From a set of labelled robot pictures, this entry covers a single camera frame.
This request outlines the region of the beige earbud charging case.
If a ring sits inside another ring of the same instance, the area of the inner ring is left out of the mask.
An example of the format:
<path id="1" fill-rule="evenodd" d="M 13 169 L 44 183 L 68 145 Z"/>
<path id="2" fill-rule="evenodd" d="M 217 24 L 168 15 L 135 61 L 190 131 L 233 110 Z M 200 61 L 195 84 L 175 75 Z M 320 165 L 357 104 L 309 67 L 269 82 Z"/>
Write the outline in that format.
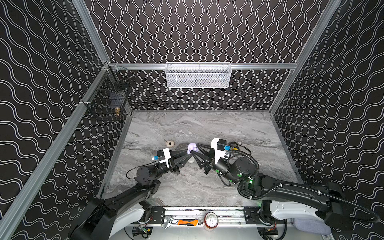
<path id="1" fill-rule="evenodd" d="M 167 145 L 168 148 L 171 148 L 171 147 L 173 147 L 175 145 L 175 142 L 173 140 L 170 140 L 170 141 L 166 142 L 166 145 Z"/>

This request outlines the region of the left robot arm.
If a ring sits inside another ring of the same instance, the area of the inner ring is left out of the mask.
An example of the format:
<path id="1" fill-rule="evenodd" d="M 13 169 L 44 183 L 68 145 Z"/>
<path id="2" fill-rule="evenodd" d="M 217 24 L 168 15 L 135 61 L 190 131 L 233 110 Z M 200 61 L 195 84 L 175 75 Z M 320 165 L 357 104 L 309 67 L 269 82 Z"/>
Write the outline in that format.
<path id="1" fill-rule="evenodd" d="M 130 207 L 146 201 L 160 187 L 166 173 L 179 174 L 180 169 L 199 150 L 160 150 L 153 162 L 137 167 L 136 184 L 125 192 L 109 199 L 92 199 L 72 226 L 70 240 L 108 240 L 119 216 Z"/>

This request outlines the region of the purple round earbud case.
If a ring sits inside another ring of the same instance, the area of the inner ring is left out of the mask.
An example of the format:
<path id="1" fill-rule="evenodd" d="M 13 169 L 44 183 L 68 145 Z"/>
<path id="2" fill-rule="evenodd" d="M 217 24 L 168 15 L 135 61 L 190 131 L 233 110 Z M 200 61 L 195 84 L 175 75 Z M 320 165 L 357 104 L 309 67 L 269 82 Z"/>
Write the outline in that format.
<path id="1" fill-rule="evenodd" d="M 191 151 L 195 151 L 195 152 L 198 152 L 199 149 L 198 149 L 198 146 L 196 143 L 190 143 L 188 144 L 188 147 L 187 147 L 187 154 L 191 154 Z"/>

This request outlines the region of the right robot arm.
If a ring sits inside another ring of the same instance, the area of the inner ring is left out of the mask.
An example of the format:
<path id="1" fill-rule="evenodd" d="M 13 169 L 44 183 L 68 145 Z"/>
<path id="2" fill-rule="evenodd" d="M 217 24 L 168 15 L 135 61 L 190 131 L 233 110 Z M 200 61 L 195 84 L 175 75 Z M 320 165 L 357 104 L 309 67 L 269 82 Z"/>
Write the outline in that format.
<path id="1" fill-rule="evenodd" d="M 335 183 L 310 186 L 262 174 L 256 158 L 237 147 L 189 144 L 187 153 L 195 158 L 205 174 L 215 171 L 236 185 L 241 197 L 260 200 L 259 218 L 265 223 L 310 219 L 331 228 L 351 230 L 354 222 L 373 224 L 381 220 L 371 209 L 347 200 Z"/>

